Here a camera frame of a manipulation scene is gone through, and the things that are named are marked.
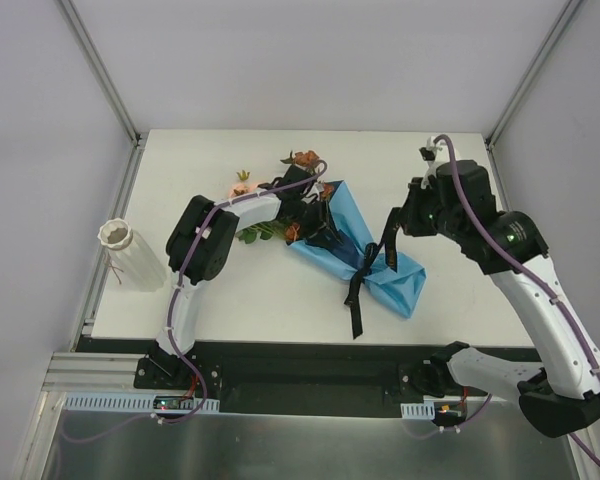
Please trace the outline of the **blue wrapping paper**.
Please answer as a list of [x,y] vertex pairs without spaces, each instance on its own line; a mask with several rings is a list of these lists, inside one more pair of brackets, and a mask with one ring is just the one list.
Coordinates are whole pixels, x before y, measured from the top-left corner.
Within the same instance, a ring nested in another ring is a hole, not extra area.
[[[348,282],[362,267],[365,247],[372,242],[372,235],[346,182],[335,181],[333,185],[335,191],[329,207],[335,227],[344,237],[345,250],[334,254],[324,248],[310,246],[304,240],[292,243],[290,249],[310,264]],[[397,254],[396,260],[397,266],[392,269],[386,264],[386,255],[378,254],[363,284],[381,305],[409,318],[424,287],[426,271],[402,252]]]

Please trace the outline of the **black ribbon with gold letters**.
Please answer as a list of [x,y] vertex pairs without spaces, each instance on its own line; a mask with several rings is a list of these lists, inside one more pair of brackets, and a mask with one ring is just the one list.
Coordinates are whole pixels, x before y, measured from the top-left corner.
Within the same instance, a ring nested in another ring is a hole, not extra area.
[[384,284],[377,284],[378,288],[385,287],[388,289],[372,290],[371,293],[375,295],[383,305],[389,307],[394,313],[398,313],[404,318],[408,318],[412,313],[412,308],[409,306],[409,302],[405,300],[405,295],[398,293],[399,278],[396,276],[398,273],[398,251],[397,249],[386,250],[383,246],[381,236],[379,243],[369,242],[364,246],[362,258],[356,262],[358,269],[349,281],[348,295],[344,304],[350,309],[353,339],[358,338],[363,333],[359,300],[360,289],[367,276],[372,273],[372,267],[381,249],[385,250],[384,261],[386,268],[383,269],[380,274],[387,277],[390,275],[389,271],[392,270],[395,278]]

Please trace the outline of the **orange and pink flower bouquet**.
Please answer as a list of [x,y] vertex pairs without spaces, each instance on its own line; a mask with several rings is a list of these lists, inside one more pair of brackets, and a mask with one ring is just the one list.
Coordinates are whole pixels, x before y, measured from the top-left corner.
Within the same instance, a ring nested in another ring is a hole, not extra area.
[[[302,167],[312,173],[322,171],[324,168],[321,164],[321,157],[313,150],[307,150],[306,152],[294,152],[291,150],[289,156],[286,159],[281,159],[280,162],[284,165],[288,165],[288,167],[291,165]],[[260,187],[273,188],[274,180],[271,184],[260,184]],[[335,183],[318,180],[318,183],[311,189],[310,193],[317,193],[320,199],[325,200],[328,205],[335,190]],[[289,225],[290,223],[279,223],[275,219],[265,221],[238,231],[236,233],[236,238],[245,244],[251,244],[256,240],[270,240],[277,237],[284,240],[287,244],[287,227]]]

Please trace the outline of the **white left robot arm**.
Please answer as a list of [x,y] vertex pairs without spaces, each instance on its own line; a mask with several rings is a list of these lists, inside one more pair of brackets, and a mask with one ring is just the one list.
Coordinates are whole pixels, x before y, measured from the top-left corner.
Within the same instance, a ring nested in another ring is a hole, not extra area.
[[149,365],[168,388],[184,387],[191,365],[184,359],[195,343],[195,324],[203,286],[227,263],[234,236],[273,221],[298,226],[297,236],[312,246],[344,244],[335,226],[329,201],[318,185],[327,163],[314,167],[291,164],[285,174],[255,190],[218,203],[197,195],[178,220],[166,244],[172,273],[171,297],[165,324],[147,354]]

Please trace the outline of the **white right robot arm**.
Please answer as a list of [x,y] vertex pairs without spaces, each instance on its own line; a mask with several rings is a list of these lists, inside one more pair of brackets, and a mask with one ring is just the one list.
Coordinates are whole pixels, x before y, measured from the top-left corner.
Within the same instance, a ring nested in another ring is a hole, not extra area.
[[491,393],[550,438],[600,419],[600,350],[565,298],[537,226],[498,208],[487,170],[473,160],[434,162],[393,212],[408,236],[455,242],[509,301],[539,355],[509,361],[456,341],[413,370],[413,388],[437,398],[462,386]]

